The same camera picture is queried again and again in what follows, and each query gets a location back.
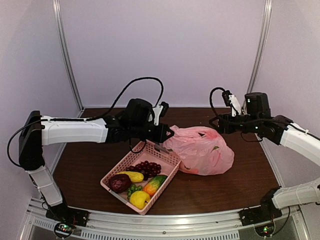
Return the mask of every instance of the vertical metal pole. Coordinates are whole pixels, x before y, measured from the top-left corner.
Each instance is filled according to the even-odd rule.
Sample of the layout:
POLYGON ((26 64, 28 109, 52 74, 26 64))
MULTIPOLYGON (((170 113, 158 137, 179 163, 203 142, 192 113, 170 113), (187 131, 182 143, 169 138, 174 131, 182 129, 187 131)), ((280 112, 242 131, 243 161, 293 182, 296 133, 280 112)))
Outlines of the vertical metal pole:
POLYGON ((249 82, 249 85, 248 85, 248 88, 246 91, 247 94, 252 92, 252 90, 254 89, 256 80, 257 80, 259 68, 260 68, 261 61, 262 61, 263 52, 264 52, 264 49, 266 46, 267 37, 268 37, 268 33, 269 33, 271 13, 272 13, 272 0, 265 0, 264 13, 263 13, 263 18, 262 18, 262 26, 261 26, 261 32, 260 32, 260 39, 259 39, 258 48, 257 48, 257 52, 256 52, 254 64, 253 64, 250 82, 249 82))
POLYGON ((55 20, 58 28, 59 40, 60 40, 60 45, 62 49, 65 69, 68 74, 68 78, 70 81, 72 93, 75 98, 77 108, 79 109, 79 111, 82 111, 84 109, 84 106, 82 105, 82 102, 81 102, 81 98, 80 98, 77 84, 75 81, 74 72, 72 70, 72 66, 70 62, 69 52, 67 48, 67 41, 66 41, 66 36, 64 31, 64 25, 62 21, 61 10, 60 10, 60 0, 53 0, 53 10, 54 10, 54 16, 55 16, 55 20))

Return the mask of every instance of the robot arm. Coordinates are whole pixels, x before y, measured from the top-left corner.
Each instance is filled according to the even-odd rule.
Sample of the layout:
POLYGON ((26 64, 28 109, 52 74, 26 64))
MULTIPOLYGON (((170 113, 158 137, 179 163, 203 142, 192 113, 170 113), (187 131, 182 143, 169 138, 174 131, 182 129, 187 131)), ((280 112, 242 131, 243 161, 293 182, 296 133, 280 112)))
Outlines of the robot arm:
POLYGON ((169 105, 156 107, 142 99, 131 99, 126 109, 115 116, 101 118, 54 118, 33 111, 19 137, 19 164, 29 174, 44 197, 47 217, 71 225, 85 226, 88 212, 70 208, 48 170, 43 146, 57 143, 118 143, 131 138, 163 143, 173 136, 167 124, 159 123, 169 105))
MULTIPOLYGON (((255 133, 261 139, 267 138, 271 142, 290 148, 310 161, 320 166, 320 139, 301 128, 289 118, 278 115, 271 117, 268 97, 265 93, 253 92, 245 95, 245 106, 239 108, 237 98, 230 91, 223 91, 222 97, 231 113, 216 114, 209 123, 219 133, 231 134, 234 132, 255 133)), ((281 216, 280 209, 309 203, 320 203, 320 178, 293 187, 272 189, 260 201, 261 207, 256 209, 260 219, 271 219, 272 215, 281 216)), ((250 217, 252 211, 243 210, 240 213, 242 224, 256 223, 250 217)))

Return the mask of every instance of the pink plastic bag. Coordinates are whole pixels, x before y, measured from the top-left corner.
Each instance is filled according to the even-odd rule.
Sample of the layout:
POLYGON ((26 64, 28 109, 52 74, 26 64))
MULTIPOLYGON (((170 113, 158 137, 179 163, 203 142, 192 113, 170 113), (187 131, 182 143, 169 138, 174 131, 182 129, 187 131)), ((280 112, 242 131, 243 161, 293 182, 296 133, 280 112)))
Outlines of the pink plastic bag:
POLYGON ((170 128, 174 136, 163 147, 181 158, 180 171, 205 176, 223 174, 232 167, 235 154, 216 130, 205 126, 170 128))

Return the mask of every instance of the papaya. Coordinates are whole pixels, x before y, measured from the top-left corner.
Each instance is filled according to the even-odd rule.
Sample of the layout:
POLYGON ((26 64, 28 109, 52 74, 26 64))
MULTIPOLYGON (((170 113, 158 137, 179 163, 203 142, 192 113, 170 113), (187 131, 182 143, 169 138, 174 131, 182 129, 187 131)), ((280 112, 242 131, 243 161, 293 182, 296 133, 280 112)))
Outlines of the papaya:
POLYGON ((143 191, 149 194, 151 197, 156 194, 158 189, 167 179, 166 175, 158 175, 152 178, 147 185, 144 186, 143 191))

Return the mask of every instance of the black cable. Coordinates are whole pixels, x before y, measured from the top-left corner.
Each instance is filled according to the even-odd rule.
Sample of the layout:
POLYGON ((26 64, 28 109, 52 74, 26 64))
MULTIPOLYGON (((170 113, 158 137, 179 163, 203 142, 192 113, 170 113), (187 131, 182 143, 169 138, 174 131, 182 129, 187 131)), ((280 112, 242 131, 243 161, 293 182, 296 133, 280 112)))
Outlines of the black cable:
MULTIPOLYGON (((164 85, 163 85, 162 81, 161 81, 159 78, 157 78, 157 77, 144 76, 144 77, 139 77, 139 78, 136 78, 136 79, 130 81, 130 82, 122 89, 122 91, 120 92, 120 94, 116 97, 116 99, 115 99, 114 102, 112 103, 111 107, 110 107, 105 113, 103 113, 103 114, 101 114, 101 115, 99 115, 99 116, 88 117, 88 118, 86 118, 85 120, 86 120, 86 121, 93 121, 93 120, 97 120, 97 119, 100 119, 100 118, 105 117, 106 115, 108 115, 108 114, 112 111, 112 109, 114 109, 115 105, 117 104, 117 102, 118 102, 118 100, 120 99, 120 97, 122 96, 122 94, 124 94, 124 92, 127 90, 127 88, 128 88, 131 84, 133 84, 133 83, 135 83, 135 82, 137 82, 137 81, 148 80, 148 79, 149 79, 149 80, 155 80, 155 81, 157 81, 157 82, 160 84, 160 86, 161 86, 160 95, 159 95, 159 97, 158 97, 158 99, 157 99, 157 101, 156 101, 156 103, 155 103, 155 105, 154 105, 154 106, 156 107, 156 106, 158 105, 158 103, 159 103, 159 101, 160 101, 163 93, 164 93, 164 85)), ((51 121, 74 121, 75 119, 77 119, 77 118, 53 118, 53 119, 51 119, 51 121)))
POLYGON ((289 124, 289 125, 290 125, 291 127, 293 127, 294 129, 298 130, 299 132, 302 132, 302 133, 304 133, 304 134, 308 134, 308 135, 310 135, 311 137, 313 137, 313 138, 315 138, 315 139, 317 139, 317 140, 320 141, 320 137, 317 137, 316 135, 313 135, 313 134, 310 133, 310 132, 306 132, 306 130, 300 129, 300 128, 296 127, 296 126, 293 125, 293 124, 289 124))
POLYGON ((223 87, 219 87, 218 86, 218 87, 215 87, 214 89, 212 89, 211 92, 210 92, 210 96, 209 96, 210 106, 211 106, 211 109, 212 109, 212 111, 214 112, 214 114, 216 116, 218 116, 219 114, 217 113, 217 111, 216 111, 216 109, 214 107, 214 104, 212 103, 212 96, 213 96, 214 92, 217 91, 217 90, 221 90, 223 92, 226 91, 223 87))
POLYGON ((141 152, 145 149, 146 145, 147 145, 147 140, 144 141, 144 145, 143 145, 143 147, 142 147, 139 151, 134 151, 133 148, 132 148, 132 144, 131 144, 131 137, 129 138, 130 152, 132 152, 133 154, 139 154, 139 153, 141 153, 141 152))
POLYGON ((287 224, 287 222, 289 220, 289 217, 290 217, 290 212, 291 212, 290 206, 288 206, 288 209, 289 209, 288 216, 286 217, 286 220, 285 220, 284 224, 282 225, 282 227, 280 227, 280 229, 277 232, 273 233, 272 236, 278 234, 285 227, 285 225, 287 224))
POLYGON ((244 138, 244 136, 243 136, 243 132, 241 132, 240 133, 240 136, 241 136, 241 138, 245 141, 245 142, 247 142, 247 143, 261 143, 263 140, 262 139, 260 139, 260 140, 247 140, 247 139, 245 139, 244 138))
POLYGON ((44 201, 44 202, 41 204, 42 208, 43 208, 44 210, 48 211, 48 210, 49 210, 49 207, 48 207, 48 208, 45 208, 45 207, 44 207, 44 204, 46 204, 46 206, 48 207, 47 202, 44 201))
POLYGON ((233 110, 235 110, 236 114, 239 115, 239 112, 237 111, 237 109, 235 108, 235 106, 232 103, 230 103, 230 106, 231 106, 231 108, 233 108, 233 110))
POLYGON ((18 131, 16 131, 16 132, 10 137, 10 139, 9 139, 9 141, 8 141, 8 144, 6 145, 6 154, 7 154, 8 158, 9 158, 10 162, 11 162, 13 165, 15 165, 15 166, 17 166, 17 167, 19 167, 19 168, 22 168, 18 163, 14 162, 13 159, 11 158, 11 156, 10 156, 10 144, 11 144, 12 140, 14 139, 14 137, 15 137, 18 133, 20 133, 22 130, 30 127, 31 125, 36 124, 36 123, 39 123, 39 122, 46 122, 46 121, 48 121, 48 120, 47 120, 47 119, 40 119, 40 120, 34 121, 34 122, 32 122, 32 123, 29 123, 29 124, 21 127, 18 131))

